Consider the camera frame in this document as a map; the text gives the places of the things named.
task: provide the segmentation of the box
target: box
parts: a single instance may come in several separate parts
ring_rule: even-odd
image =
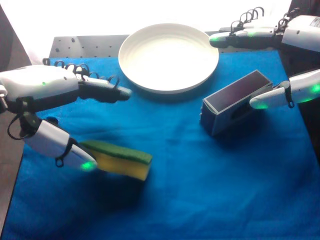
[[[255,70],[204,98],[200,124],[214,136],[248,116],[254,110],[250,99],[272,88],[272,82]]]

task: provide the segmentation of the blue tablecloth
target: blue tablecloth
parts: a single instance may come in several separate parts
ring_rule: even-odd
[[[149,176],[142,184],[100,170],[57,168],[26,146],[3,239],[320,236],[320,171],[298,107],[257,111],[218,138],[199,124],[202,99],[251,71],[275,84],[286,80],[276,51],[221,54],[203,85],[165,97],[130,83],[117,58],[63,60],[117,74],[133,95],[116,104],[79,99],[39,116],[57,117],[78,141],[152,154]]]

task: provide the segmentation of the white backdrop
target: white backdrop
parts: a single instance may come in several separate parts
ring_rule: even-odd
[[[202,31],[230,26],[261,6],[279,19],[291,0],[0,0],[32,64],[49,56],[54,37],[121,35],[157,23]]]

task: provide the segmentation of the green scouring pad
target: green scouring pad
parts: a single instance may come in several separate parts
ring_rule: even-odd
[[[81,144],[95,156],[99,169],[146,180],[152,159],[150,154],[102,141],[88,140]]]

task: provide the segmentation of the robotic arm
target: robotic arm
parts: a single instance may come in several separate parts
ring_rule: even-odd
[[[32,149],[55,158],[57,167],[69,165],[85,171],[97,165],[95,157],[58,126],[55,119],[40,119],[36,112],[74,102],[78,97],[102,103],[126,101],[131,90],[111,84],[109,79],[91,78],[88,66],[62,63],[62,67],[32,65],[0,73],[0,113],[17,114],[8,127],[15,140],[24,140]],[[10,133],[11,124],[19,119],[19,137]]]
[[[274,47],[320,53],[320,17],[297,16],[298,12],[299,10],[295,8],[286,13],[278,23],[275,23],[274,19],[269,22],[258,19],[247,23],[236,21],[238,25],[231,26],[229,32],[225,31],[226,28],[222,28],[221,32],[210,36],[210,44],[216,48]],[[320,69],[317,69],[290,77],[289,81],[282,82],[273,90],[252,98],[250,105],[254,109],[265,109],[288,104],[292,108],[294,103],[307,102],[319,96]]]

